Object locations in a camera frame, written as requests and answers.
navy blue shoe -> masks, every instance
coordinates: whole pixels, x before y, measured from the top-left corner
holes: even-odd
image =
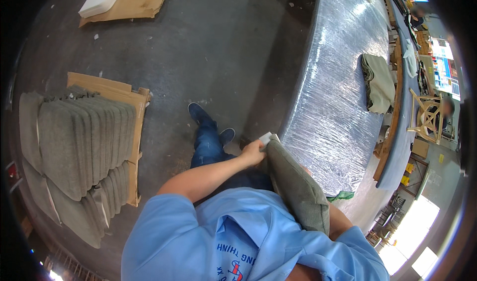
[[[218,140],[222,144],[222,146],[228,145],[230,142],[234,140],[235,137],[235,130],[232,128],[227,128],[220,132],[220,135],[218,136]]]
[[[207,112],[197,103],[192,102],[187,106],[189,110],[190,117],[200,125],[205,119],[213,121],[213,119],[207,114]]]

window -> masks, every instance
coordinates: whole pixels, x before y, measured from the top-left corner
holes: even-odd
[[[414,201],[394,234],[387,239],[379,256],[389,274],[394,275],[422,243],[437,215],[439,207],[424,196]]]
[[[425,280],[438,260],[437,255],[429,247],[426,247],[412,267]]]

blue jeans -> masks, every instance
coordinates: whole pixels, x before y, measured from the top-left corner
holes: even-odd
[[[192,156],[190,168],[222,162],[236,157],[224,152],[224,148],[218,139],[217,123],[212,120],[204,120],[200,124],[197,129],[194,149],[196,151],[194,156]],[[270,176],[255,167],[251,167],[230,177],[210,195],[194,203],[194,206],[198,206],[224,190],[240,187],[273,191]]]

